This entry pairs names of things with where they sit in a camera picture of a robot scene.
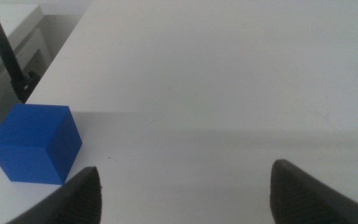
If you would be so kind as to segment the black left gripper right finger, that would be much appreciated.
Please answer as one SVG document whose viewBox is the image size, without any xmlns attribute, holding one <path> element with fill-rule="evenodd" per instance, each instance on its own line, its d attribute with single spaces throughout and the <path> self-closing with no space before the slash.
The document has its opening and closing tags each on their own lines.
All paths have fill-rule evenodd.
<svg viewBox="0 0 358 224">
<path fill-rule="evenodd" d="M 358 203 L 278 159 L 270 176 L 270 209 L 275 223 L 358 223 Z"/>
</svg>

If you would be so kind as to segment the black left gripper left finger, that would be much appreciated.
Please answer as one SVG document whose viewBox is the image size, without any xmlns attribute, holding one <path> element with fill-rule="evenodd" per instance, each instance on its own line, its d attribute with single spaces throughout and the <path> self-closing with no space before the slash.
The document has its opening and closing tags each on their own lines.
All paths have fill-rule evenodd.
<svg viewBox="0 0 358 224">
<path fill-rule="evenodd" d="M 85 167 L 67 183 L 10 223 L 100 223 L 102 195 L 96 167 Z"/>
</svg>

